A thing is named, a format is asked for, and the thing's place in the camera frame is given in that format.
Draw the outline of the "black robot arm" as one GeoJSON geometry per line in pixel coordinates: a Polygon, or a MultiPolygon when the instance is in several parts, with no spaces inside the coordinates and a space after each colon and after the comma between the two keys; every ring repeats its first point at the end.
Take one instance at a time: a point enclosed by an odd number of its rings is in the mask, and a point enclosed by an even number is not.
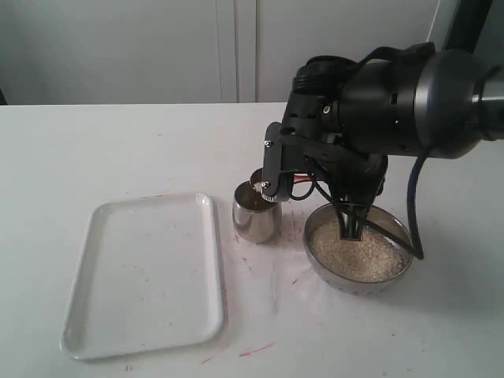
{"type": "Polygon", "coordinates": [[[294,177],[328,186],[360,235],[390,156],[456,159],[503,137],[503,71],[432,43],[379,47],[360,61],[317,56],[296,73],[283,118],[265,132],[261,193],[287,201],[294,177]]]}

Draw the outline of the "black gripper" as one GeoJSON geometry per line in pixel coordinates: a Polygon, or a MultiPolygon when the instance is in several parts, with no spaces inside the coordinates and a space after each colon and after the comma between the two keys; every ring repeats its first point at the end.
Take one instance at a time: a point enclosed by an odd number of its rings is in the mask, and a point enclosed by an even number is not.
{"type": "Polygon", "coordinates": [[[296,173],[326,183],[345,240],[361,240],[387,169],[385,156],[352,146],[339,122],[340,92],[355,66],[344,57],[313,57],[297,71],[282,121],[266,128],[261,177],[268,202],[290,199],[296,173]]]}

